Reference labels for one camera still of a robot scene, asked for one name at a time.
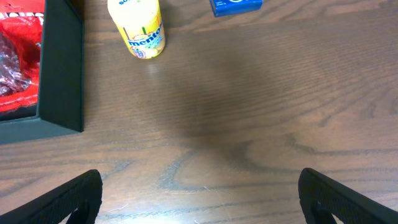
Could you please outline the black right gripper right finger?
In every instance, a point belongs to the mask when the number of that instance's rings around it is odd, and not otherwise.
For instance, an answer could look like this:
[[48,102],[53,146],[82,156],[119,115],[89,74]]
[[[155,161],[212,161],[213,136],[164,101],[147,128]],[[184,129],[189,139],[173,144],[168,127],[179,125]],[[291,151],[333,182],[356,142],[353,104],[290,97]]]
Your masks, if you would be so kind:
[[309,224],[336,224],[336,219],[343,223],[397,223],[395,210],[311,168],[301,171],[298,194]]

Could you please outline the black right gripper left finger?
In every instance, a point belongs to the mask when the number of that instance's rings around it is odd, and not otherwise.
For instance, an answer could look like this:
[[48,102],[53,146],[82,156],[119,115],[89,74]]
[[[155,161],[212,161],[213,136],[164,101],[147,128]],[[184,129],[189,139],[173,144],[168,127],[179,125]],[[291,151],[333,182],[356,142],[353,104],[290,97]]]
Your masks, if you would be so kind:
[[103,183],[96,169],[89,170],[40,197],[1,215],[1,223],[94,224],[101,206]]

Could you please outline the dark green box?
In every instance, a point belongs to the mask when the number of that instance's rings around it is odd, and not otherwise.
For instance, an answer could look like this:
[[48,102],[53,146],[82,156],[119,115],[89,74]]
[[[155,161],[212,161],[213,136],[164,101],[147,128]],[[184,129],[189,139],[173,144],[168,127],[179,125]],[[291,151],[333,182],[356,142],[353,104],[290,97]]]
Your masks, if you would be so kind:
[[35,115],[1,121],[1,144],[83,131],[83,30],[71,1],[46,1]]

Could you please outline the red candy bag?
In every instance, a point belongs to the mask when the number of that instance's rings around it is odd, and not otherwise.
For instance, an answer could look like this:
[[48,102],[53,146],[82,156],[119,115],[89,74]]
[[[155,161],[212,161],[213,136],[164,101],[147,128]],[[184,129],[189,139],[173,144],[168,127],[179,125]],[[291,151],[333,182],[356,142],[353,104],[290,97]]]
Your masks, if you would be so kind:
[[1,112],[35,105],[45,0],[1,0]]

